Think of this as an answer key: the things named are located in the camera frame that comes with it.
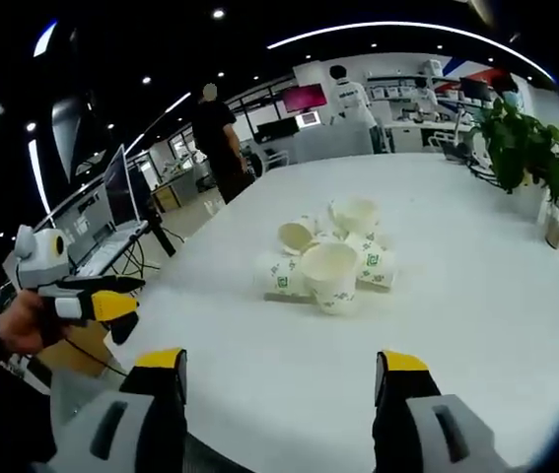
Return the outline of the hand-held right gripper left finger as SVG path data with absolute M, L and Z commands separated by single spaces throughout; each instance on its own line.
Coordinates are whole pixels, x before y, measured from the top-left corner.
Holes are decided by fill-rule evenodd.
M 50 386 L 56 452 L 34 472 L 180 472 L 187 435 L 186 351 L 136 359 L 118 389 L 59 371 Z

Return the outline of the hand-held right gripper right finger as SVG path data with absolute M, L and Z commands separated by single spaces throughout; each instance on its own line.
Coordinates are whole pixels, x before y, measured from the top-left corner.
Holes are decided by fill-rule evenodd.
M 377 354 L 377 472 L 508 472 L 493 431 L 457 396 L 443 394 L 428 366 L 407 354 Z

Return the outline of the person's left hand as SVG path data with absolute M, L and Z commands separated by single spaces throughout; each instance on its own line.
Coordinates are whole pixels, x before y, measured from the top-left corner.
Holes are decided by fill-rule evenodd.
M 0 313 L 0 356 L 36 355 L 66 335 L 37 293 L 22 290 Z

